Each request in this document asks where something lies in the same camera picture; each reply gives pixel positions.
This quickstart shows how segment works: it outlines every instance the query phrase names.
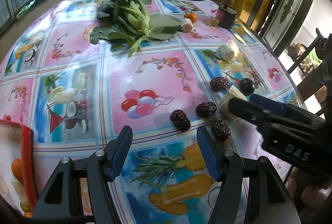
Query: plastic tablecloth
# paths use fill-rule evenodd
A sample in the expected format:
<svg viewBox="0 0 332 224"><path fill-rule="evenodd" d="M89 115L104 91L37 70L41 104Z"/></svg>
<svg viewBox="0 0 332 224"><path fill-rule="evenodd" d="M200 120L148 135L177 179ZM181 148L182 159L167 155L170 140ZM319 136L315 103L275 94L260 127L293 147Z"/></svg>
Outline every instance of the plastic tablecloth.
<svg viewBox="0 0 332 224"><path fill-rule="evenodd" d="M192 11L198 21L191 33L143 42L131 58L126 45L89 41L105 1L63 1L24 32L0 65L0 116L34 131L39 191L62 157L87 157L131 126L132 146L121 175L110 184L122 223L207 223L220 184L200 161L195 136L199 126L210 130L222 115L201 119L195 107L220 103L225 94L213 93L210 80L222 76L238 86L248 77L256 94L301 106L300 97L279 61L240 21L231 30L209 26L218 8L212 1L152 0L151 14L182 19ZM230 62L216 52L225 43L235 53ZM175 109L190 119L188 131L170 122ZM262 150L255 126L241 119L228 125L226 148L246 158L266 155L285 177L289 164ZM84 210L91 213L86 181L81 185ZM237 223L243 222L247 195L244 179Z"/></svg>

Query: balloon print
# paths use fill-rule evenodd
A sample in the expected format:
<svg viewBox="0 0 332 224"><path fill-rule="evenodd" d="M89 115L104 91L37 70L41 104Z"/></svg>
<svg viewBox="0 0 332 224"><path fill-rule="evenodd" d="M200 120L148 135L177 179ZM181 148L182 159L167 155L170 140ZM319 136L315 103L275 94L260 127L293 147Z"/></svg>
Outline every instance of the balloon print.
<svg viewBox="0 0 332 224"><path fill-rule="evenodd" d="M143 90L139 93L139 97L145 97L145 96L151 97L153 99L157 97L156 93L150 89Z"/></svg>
<svg viewBox="0 0 332 224"><path fill-rule="evenodd" d="M279 82L281 80L281 75L283 75L282 71L279 71L276 68L268 69L269 77L272 81L275 83Z"/></svg>
<svg viewBox="0 0 332 224"><path fill-rule="evenodd" d="M131 118L131 119L139 119L139 118L142 117L142 115L138 115L138 114L136 113L136 108L137 108L137 107L138 107L138 106L135 105L135 106L130 107L130 108L128 109L128 111L127 111L127 116L128 116L129 118Z"/></svg>
<svg viewBox="0 0 332 224"><path fill-rule="evenodd" d="M150 114L153 110L153 106L147 103L140 104L136 107L136 113L141 116Z"/></svg>
<svg viewBox="0 0 332 224"><path fill-rule="evenodd" d="M129 90L125 94L126 99L138 99L139 98L139 91L138 90Z"/></svg>
<svg viewBox="0 0 332 224"><path fill-rule="evenodd" d="M125 112L127 112L129 110L130 107L133 107L134 105L138 105L137 100L135 99L129 99L129 100L125 100L122 104L121 104L121 109Z"/></svg>
<svg viewBox="0 0 332 224"><path fill-rule="evenodd" d="M143 91L129 90L124 95L126 100L122 102L121 109L131 119L139 119L152 113L160 105L168 105L174 98L157 95L153 90Z"/></svg>
<svg viewBox="0 0 332 224"><path fill-rule="evenodd" d="M137 102L138 102L139 105L143 104L143 103L153 105L154 99L149 97L149 96L145 96L145 97L142 97L142 98L138 99Z"/></svg>

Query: orange fruit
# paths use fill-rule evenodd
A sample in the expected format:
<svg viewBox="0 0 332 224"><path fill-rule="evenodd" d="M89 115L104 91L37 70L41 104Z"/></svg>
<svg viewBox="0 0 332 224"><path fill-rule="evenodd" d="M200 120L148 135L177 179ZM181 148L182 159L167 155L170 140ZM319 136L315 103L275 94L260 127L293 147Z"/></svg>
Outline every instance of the orange fruit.
<svg viewBox="0 0 332 224"><path fill-rule="evenodd" d="M31 217L32 217L32 213L31 213L31 212L26 212L26 213L24 213L24 216L25 216L25 217L30 217L30 218L31 218Z"/></svg>
<svg viewBox="0 0 332 224"><path fill-rule="evenodd" d="M22 175L22 160L14 159L12 162L12 173L15 178L23 183L23 175Z"/></svg>
<svg viewBox="0 0 332 224"><path fill-rule="evenodd" d="M186 12L184 18L190 19L192 23L196 23L198 21L198 17L193 12Z"/></svg>

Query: yellow fruit print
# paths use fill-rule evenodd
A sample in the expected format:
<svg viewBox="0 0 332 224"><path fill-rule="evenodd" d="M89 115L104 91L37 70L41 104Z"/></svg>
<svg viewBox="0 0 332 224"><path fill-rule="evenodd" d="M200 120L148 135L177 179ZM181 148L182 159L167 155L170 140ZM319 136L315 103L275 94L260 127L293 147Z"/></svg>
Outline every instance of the yellow fruit print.
<svg viewBox="0 0 332 224"><path fill-rule="evenodd" d="M28 44L25 44L15 51L15 58L20 59L22 57L22 53L29 51L34 46L33 42L29 42Z"/></svg>
<svg viewBox="0 0 332 224"><path fill-rule="evenodd" d="M176 171L181 169L195 172L206 167L197 143L185 148L179 156L171 156L167 154L139 159L142 161L139 164L140 167L133 171L141 174L136 176L131 182L140 181L141 183L146 184L151 183L151 185L154 185L153 181L155 180L157 180L157 184L160 184L161 177L166 177L164 181L165 183L168 179L174 176Z"/></svg>
<svg viewBox="0 0 332 224"><path fill-rule="evenodd" d="M189 179L163 186L161 193L150 193L148 200L156 208L174 215L184 215L189 205L184 200L200 198L207 194L214 180L204 174L195 174Z"/></svg>

